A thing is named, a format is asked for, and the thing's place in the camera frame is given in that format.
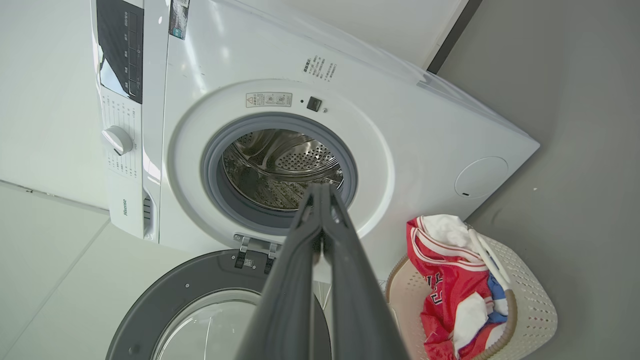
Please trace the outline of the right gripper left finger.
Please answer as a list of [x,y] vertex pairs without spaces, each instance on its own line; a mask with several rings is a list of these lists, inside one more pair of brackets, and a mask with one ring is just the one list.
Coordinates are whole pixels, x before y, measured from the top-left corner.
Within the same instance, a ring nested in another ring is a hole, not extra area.
[[238,347],[237,360],[324,358],[322,306],[313,293],[321,189],[311,185],[300,202]]

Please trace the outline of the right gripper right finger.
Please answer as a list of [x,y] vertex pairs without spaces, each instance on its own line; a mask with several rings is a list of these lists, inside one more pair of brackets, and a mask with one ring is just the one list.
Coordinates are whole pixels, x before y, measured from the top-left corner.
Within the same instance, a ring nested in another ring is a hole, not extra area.
[[407,360],[409,354],[342,198],[322,186],[324,257],[333,285],[338,360]]

